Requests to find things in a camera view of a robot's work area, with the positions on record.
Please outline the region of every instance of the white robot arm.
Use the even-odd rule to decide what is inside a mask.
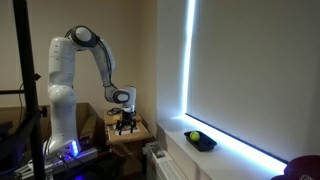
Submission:
[[[111,81],[115,67],[108,44],[85,26],[76,26],[65,37],[52,39],[49,50],[49,86],[52,136],[44,145],[46,164],[56,162],[59,155],[77,156],[81,151],[76,129],[76,95],[73,91],[75,53],[90,50],[99,68],[105,99],[123,104],[126,112],[134,112],[136,90],[132,86],[118,89]]]

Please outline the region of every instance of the red object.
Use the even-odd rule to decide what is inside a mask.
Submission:
[[[271,180],[320,180],[320,156],[308,155],[295,158],[284,169],[284,175]]]

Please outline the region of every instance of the metal frame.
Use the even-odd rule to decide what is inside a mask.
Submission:
[[[41,131],[40,131],[40,117],[41,112],[38,106],[36,80],[34,73],[28,7],[26,0],[13,0],[13,9],[15,15],[16,32],[18,39],[18,47],[20,54],[20,63],[22,71],[22,80],[24,90],[5,90],[0,91],[3,94],[25,94],[26,104],[26,118],[17,129],[15,136],[4,142],[1,146],[9,145],[6,149],[9,153],[11,151],[22,152],[23,142],[30,137],[33,169],[35,179],[45,179],[44,159],[42,152]]]

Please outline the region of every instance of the white wall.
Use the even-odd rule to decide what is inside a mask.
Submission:
[[[186,1],[158,1],[157,120],[181,114]]]
[[[28,0],[30,31],[39,104],[47,98],[48,50],[50,41],[76,25],[85,25],[105,39],[113,51],[117,87],[137,84],[137,63],[141,53],[139,8],[135,1]],[[21,80],[12,1],[0,1],[0,89],[18,89]],[[76,55],[74,89],[78,102],[89,102],[102,116],[103,109],[115,104],[104,100],[103,87],[95,61],[89,51]],[[0,107],[19,106],[17,95],[0,96]]]
[[[157,58],[157,1],[140,0],[140,51],[137,67],[136,109],[156,134],[156,58]]]

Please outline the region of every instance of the white roller blind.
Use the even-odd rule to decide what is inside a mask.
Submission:
[[[187,113],[285,160],[320,154],[320,1],[195,12]]]

